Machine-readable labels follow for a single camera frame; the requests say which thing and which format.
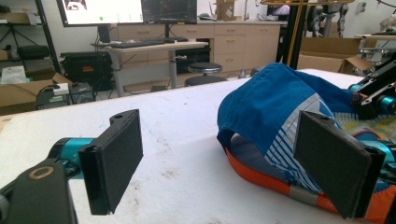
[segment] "orange strap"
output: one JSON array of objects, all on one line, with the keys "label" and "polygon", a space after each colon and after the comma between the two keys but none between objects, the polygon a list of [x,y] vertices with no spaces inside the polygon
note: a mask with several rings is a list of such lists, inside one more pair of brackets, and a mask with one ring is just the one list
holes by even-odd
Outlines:
[{"label": "orange strap", "polygon": [[[290,195],[289,184],[280,181],[272,176],[265,175],[251,169],[250,167],[237,160],[227,147],[225,148],[225,151],[227,153],[228,161],[230,162],[233,169],[242,178],[246,179],[246,181],[266,187],[268,189],[272,189],[288,196]],[[393,185],[390,186],[388,189],[384,189],[378,193],[375,193],[370,202],[370,206],[367,210],[367,214],[364,220],[372,223],[384,223],[395,195],[396,186]],[[316,206],[337,213],[334,205],[324,193],[320,193],[318,195]]]}]

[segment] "cardboard box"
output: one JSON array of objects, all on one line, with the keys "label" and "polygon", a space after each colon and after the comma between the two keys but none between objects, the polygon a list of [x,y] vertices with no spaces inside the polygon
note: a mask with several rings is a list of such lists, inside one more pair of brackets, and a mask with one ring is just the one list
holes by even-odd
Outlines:
[{"label": "cardboard box", "polygon": [[353,67],[360,70],[370,68],[369,62],[357,56],[360,42],[359,38],[304,37],[297,69],[353,74]]},{"label": "cardboard box", "polygon": [[0,49],[0,61],[8,60],[9,58],[9,51]]},{"label": "cardboard box", "polygon": [[35,14],[31,11],[0,13],[0,20],[6,20],[8,23],[16,24],[37,24]]},{"label": "cardboard box", "polygon": [[234,20],[233,10],[235,5],[235,0],[217,0],[216,5],[217,5],[216,16],[218,21]]},{"label": "cardboard box", "polygon": [[45,87],[54,83],[72,82],[53,69],[26,72],[33,82],[0,85],[0,116],[35,110],[35,99]]}]

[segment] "wall outlet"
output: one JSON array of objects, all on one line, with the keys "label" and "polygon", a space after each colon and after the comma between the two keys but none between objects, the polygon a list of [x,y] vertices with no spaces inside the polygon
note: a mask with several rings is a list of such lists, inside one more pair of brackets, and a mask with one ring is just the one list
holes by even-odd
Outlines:
[{"label": "wall outlet", "polygon": [[359,2],[358,5],[356,6],[356,14],[359,14],[363,11],[366,10],[366,3],[365,2]]}]

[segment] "laboratory room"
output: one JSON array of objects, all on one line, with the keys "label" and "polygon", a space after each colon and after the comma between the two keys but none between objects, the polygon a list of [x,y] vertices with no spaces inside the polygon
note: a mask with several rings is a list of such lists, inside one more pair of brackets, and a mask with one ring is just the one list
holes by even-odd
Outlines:
[{"label": "laboratory room", "polygon": [[0,224],[396,223],[391,0],[2,0]]}]

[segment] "white table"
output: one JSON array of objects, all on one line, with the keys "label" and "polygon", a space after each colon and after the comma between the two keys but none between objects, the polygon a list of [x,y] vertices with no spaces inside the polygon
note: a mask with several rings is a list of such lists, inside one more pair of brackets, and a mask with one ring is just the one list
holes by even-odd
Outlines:
[{"label": "white table", "polygon": [[[174,44],[154,45],[132,49],[106,49],[111,56],[113,62],[113,75],[116,81],[116,88],[118,96],[124,96],[123,87],[130,84],[147,82],[153,79],[162,77],[170,77],[171,88],[177,87],[177,69],[176,69],[176,54],[178,49],[197,49],[203,48],[207,45],[206,42],[178,42]],[[131,57],[134,54],[150,53],[158,51],[168,51],[169,63],[162,63],[150,65],[145,67],[135,67],[128,69],[121,69],[120,55],[129,54]]]},{"label": "white table", "polygon": [[[347,88],[360,77],[305,70]],[[0,132],[0,188],[64,137],[96,137],[108,118],[139,108],[144,157],[111,216],[92,216],[83,180],[70,180],[79,223],[355,223],[253,185],[216,135],[222,99],[248,79],[70,105],[14,117]]]}]

